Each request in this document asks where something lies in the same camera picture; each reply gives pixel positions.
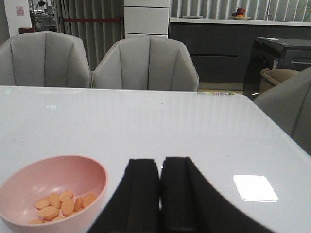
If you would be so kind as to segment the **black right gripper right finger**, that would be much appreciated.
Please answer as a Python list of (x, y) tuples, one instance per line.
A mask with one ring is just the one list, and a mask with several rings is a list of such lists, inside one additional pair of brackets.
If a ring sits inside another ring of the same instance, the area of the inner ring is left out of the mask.
[(161, 171), (164, 233), (269, 233), (223, 197), (189, 157), (167, 157)]

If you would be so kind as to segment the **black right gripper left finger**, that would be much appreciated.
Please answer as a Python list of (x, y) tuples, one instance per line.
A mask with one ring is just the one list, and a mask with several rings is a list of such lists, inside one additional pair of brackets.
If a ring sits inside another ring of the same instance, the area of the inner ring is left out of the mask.
[(130, 159), (123, 178), (91, 233), (157, 233), (159, 175), (152, 159)]

